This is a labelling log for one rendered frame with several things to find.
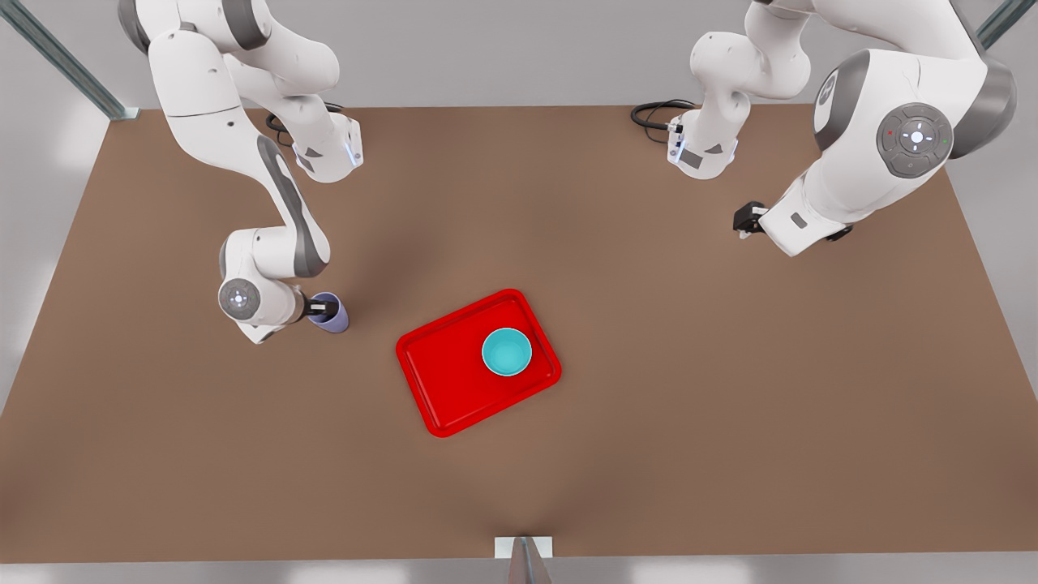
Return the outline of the teal bowl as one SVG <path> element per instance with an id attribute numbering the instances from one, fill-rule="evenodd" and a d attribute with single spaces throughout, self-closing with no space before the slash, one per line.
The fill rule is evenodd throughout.
<path id="1" fill-rule="evenodd" d="M 481 355 L 483 365 L 496 376 L 516 376 L 530 365 L 532 344 L 521 330 L 498 328 L 483 340 Z"/>

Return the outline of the lavender cup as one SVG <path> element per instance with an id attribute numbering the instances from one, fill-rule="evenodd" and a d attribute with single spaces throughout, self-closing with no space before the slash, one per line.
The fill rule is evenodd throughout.
<path id="1" fill-rule="evenodd" d="M 337 296 L 329 291 L 323 291 L 315 294 L 315 297 L 337 297 Z M 311 319 L 311 318 L 307 319 L 315 323 L 315 325 L 318 326 L 318 328 L 326 330 L 326 332 L 328 333 L 343 333 L 349 327 L 350 324 L 347 311 L 342 306 L 342 300 L 340 300 L 340 311 L 338 311 L 337 315 L 333 319 Z"/>

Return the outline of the silver frame post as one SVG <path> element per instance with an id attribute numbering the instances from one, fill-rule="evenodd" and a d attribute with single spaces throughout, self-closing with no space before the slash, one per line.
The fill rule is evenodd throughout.
<path id="1" fill-rule="evenodd" d="M 508 584 L 552 584 L 545 559 L 552 558 L 551 536 L 495 537 L 496 559 L 508 559 Z"/>
<path id="2" fill-rule="evenodd" d="M 982 47 L 993 47 L 1036 3 L 1038 0 L 1002 0 L 996 10 L 976 29 L 976 37 Z"/>
<path id="3" fill-rule="evenodd" d="M 0 0 L 0 16 L 8 25 L 48 60 L 55 69 L 73 84 L 83 96 L 90 100 L 110 121 L 133 121 L 139 118 L 140 109 L 126 107 L 112 95 L 40 20 L 19 0 Z"/>

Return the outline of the red tray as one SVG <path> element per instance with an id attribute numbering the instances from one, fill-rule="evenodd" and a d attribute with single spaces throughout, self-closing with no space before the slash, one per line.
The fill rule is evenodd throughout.
<path id="1" fill-rule="evenodd" d="M 483 365 L 483 340 L 500 328 L 521 330 L 531 341 L 530 365 L 496 376 Z M 397 341 L 397 358 L 426 428 L 456 435 L 523 402 L 559 381 L 561 365 L 526 296 L 504 289 L 427 323 Z"/>

